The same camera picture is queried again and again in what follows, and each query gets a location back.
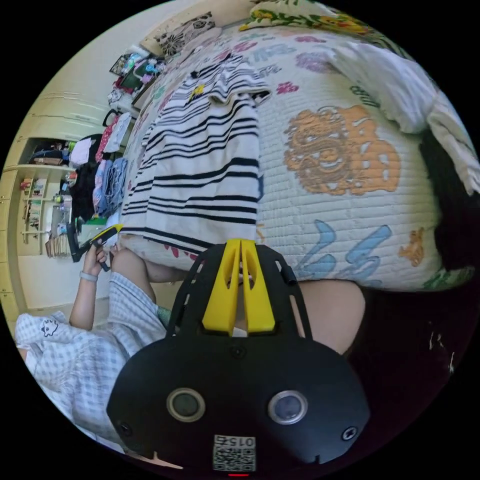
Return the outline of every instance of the quilted blanket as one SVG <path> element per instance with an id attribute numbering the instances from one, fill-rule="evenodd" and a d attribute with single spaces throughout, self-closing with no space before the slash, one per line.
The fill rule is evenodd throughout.
<path id="1" fill-rule="evenodd" d="M 230 52 L 241 54 L 274 92 L 258 107 L 257 242 L 280 252 L 299 280 L 346 279 L 403 291 L 461 284 L 470 269 L 441 268 L 434 240 L 440 212 L 420 138 L 401 133 L 365 91 L 325 60 L 326 49 L 344 39 L 287 26 L 241 32 L 236 24 L 172 62 L 130 136 L 127 189 L 142 160 L 143 134 L 183 78 Z M 120 234 L 120 243 L 146 260 L 183 270 L 195 260 L 141 236 Z"/>

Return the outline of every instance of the orange cartoon print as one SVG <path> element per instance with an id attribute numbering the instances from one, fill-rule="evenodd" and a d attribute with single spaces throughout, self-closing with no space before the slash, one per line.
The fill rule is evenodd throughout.
<path id="1" fill-rule="evenodd" d="M 256 236 L 257 236 L 257 241 L 259 240 L 261 244 L 265 243 L 265 236 L 262 233 L 262 228 L 265 225 L 263 223 L 257 223 L 256 224 Z"/>
<path id="2" fill-rule="evenodd" d="M 412 267 L 418 267 L 424 259 L 424 231 L 423 227 L 418 231 L 412 230 L 410 232 L 410 243 L 405 248 L 401 246 L 398 251 L 398 256 L 410 260 Z"/>
<path id="3" fill-rule="evenodd" d="M 312 194 L 394 192 L 400 158 L 361 105 L 303 110 L 289 122 L 286 167 Z"/>

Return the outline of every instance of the pile of clothes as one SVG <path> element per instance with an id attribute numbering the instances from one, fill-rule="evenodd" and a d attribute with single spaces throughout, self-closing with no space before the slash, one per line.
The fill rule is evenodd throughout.
<path id="1" fill-rule="evenodd" d="M 71 153 L 70 164 L 77 174 L 75 185 L 70 187 L 73 220 L 108 218 L 123 202 L 127 159 L 115 158 L 115 152 L 120 149 L 131 115 L 113 113 L 114 121 L 103 134 L 83 138 Z"/>

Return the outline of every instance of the picture frame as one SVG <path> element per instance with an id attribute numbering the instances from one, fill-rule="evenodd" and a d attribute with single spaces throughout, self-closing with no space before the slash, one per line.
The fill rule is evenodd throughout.
<path id="1" fill-rule="evenodd" d="M 131 53 L 123 53 L 117 59 L 117 61 L 110 68 L 110 73 L 120 77 L 122 75 L 122 69 L 124 68 L 127 60 L 130 58 Z"/>
<path id="2" fill-rule="evenodd" d="M 126 63 L 128 62 L 129 58 L 132 56 L 132 54 L 137 54 L 139 58 L 146 58 L 150 54 L 148 50 L 145 50 L 144 48 L 136 45 L 132 45 L 130 48 L 125 50 L 116 60 L 116 62 L 112 65 L 110 68 L 110 73 L 117 75 L 117 77 L 122 77 L 125 72 L 124 67 Z"/>

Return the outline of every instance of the bag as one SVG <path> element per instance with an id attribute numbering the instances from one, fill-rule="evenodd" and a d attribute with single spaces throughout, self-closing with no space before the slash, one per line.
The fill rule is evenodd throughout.
<path id="1" fill-rule="evenodd" d="M 32 158 L 30 160 L 30 163 L 32 165 L 55 165 L 55 166 L 59 166 L 63 163 L 63 159 L 40 156 L 40 157 L 37 157 L 37 158 Z"/>

